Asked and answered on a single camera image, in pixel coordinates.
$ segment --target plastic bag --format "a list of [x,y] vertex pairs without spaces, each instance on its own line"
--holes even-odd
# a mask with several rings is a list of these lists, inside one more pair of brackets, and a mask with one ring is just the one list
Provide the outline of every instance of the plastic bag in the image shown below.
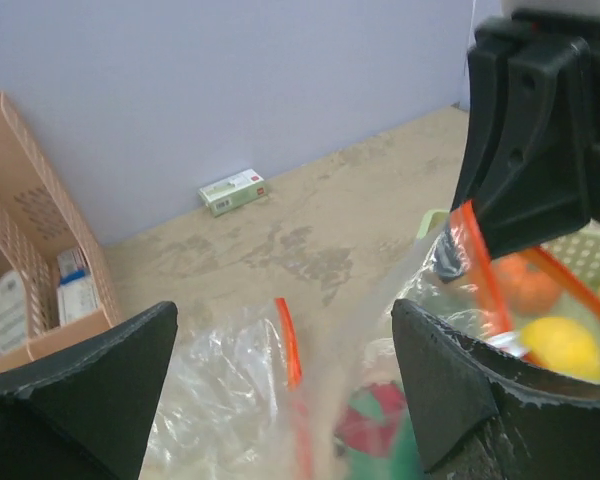
[[310,433],[305,478],[425,478],[392,338],[400,298],[509,354],[600,383],[600,300],[548,250],[492,262],[468,205],[417,242],[305,362],[296,393]]
[[245,307],[210,329],[180,335],[145,468],[209,480],[280,471],[291,457],[280,443],[292,431],[285,423],[289,392],[302,376],[284,300]]

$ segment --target brown basket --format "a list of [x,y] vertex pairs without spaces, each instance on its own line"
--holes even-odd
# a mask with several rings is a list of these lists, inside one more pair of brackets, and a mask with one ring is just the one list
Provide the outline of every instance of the brown basket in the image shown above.
[[[75,246],[84,252],[100,308],[57,327],[56,258]],[[0,276],[11,269],[25,284],[29,339],[0,356],[0,373],[98,335],[122,320],[100,245],[22,118],[0,93]]]

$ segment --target green and white box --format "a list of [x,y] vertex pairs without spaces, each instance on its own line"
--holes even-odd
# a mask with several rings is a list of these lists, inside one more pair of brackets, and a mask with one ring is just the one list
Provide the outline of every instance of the green and white box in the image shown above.
[[198,194],[214,217],[227,213],[268,193],[267,184],[253,170],[245,170],[202,187]]

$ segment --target cardboard box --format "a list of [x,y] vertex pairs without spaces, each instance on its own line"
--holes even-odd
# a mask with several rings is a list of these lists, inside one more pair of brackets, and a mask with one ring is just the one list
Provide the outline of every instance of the cardboard box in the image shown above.
[[252,169],[224,178],[198,191],[214,217],[257,200],[267,193],[264,178]]

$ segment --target plastic basket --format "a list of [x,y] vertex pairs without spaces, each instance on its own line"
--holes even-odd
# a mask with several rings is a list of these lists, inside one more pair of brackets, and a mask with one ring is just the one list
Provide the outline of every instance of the plastic basket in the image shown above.
[[[449,217],[446,210],[430,210],[422,219],[416,238],[424,237]],[[600,286],[600,231],[585,228],[544,245],[590,288]]]
[[[57,255],[80,246],[100,308],[57,327]],[[0,355],[0,373],[98,335],[122,318],[104,253],[33,135],[0,93],[0,276],[14,269],[25,284],[28,341]]]

